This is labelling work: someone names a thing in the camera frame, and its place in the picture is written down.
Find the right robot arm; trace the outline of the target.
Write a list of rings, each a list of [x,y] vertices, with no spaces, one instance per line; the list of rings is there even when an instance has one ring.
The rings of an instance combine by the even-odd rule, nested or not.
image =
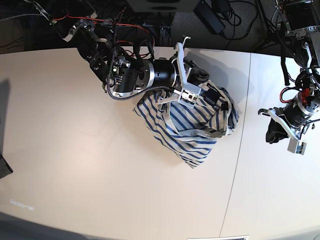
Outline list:
[[[155,40],[148,33],[132,42],[128,52],[117,37],[120,19],[99,19],[86,0],[33,0],[31,4],[64,41],[75,44],[114,100],[164,92],[170,101],[192,108],[203,92],[200,85],[209,80],[206,71],[185,59],[181,42],[171,58],[155,58]]]

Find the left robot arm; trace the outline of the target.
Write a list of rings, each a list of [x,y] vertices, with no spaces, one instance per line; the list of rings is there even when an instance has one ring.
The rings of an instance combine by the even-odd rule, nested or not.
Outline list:
[[[277,0],[272,23],[280,45],[284,107],[275,107],[265,136],[269,144],[299,141],[320,111],[320,2]]]

